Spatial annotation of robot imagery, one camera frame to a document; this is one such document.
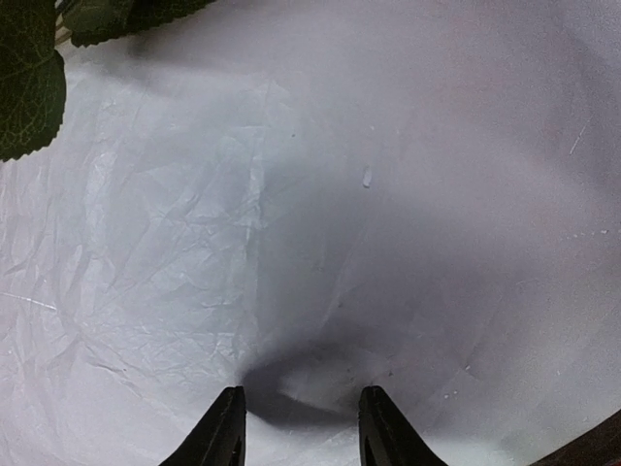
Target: white surface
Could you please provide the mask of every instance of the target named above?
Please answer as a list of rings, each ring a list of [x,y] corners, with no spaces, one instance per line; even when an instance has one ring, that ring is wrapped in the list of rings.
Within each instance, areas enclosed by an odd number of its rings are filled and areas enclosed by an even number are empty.
[[[249,466],[358,464],[366,383],[455,466],[621,408],[620,25],[238,0],[63,50],[0,167],[0,464],[156,466],[239,381]]]

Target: green leaf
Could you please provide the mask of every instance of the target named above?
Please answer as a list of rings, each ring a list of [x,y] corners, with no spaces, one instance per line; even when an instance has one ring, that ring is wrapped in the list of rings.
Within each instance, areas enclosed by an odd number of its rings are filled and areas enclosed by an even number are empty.
[[[123,29],[134,0],[65,0],[60,6],[63,24],[74,33]]]
[[[94,46],[110,39],[137,34],[187,17],[205,8],[215,0],[135,0],[124,26],[111,24],[96,31],[75,32],[71,36],[74,46]]]
[[[53,0],[0,0],[0,159],[48,146],[62,124],[67,85],[54,50]]]

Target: white plastic sheet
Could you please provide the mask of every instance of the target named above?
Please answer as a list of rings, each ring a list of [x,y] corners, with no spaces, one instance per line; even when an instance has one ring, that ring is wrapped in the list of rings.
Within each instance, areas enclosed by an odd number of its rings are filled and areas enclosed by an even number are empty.
[[[64,49],[0,166],[0,464],[157,465],[245,383],[249,466],[358,464],[384,386],[455,466],[621,407],[613,0],[222,1]]]

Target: water droplet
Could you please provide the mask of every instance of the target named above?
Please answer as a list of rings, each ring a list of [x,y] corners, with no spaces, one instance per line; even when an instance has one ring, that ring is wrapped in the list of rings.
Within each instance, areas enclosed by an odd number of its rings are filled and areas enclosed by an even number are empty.
[[[366,188],[371,187],[371,179],[373,178],[373,172],[371,171],[371,167],[367,165],[365,167],[365,171],[362,174],[362,185]]]

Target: black object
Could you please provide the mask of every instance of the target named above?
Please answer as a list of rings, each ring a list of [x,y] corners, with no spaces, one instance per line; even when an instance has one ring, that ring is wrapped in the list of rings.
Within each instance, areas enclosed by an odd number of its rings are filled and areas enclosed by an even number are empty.
[[[358,417],[362,466],[447,466],[380,386],[367,386]],[[245,393],[225,388],[160,466],[244,466]],[[531,466],[621,466],[621,411]]]
[[[160,466],[244,466],[245,394],[225,388],[180,447]]]

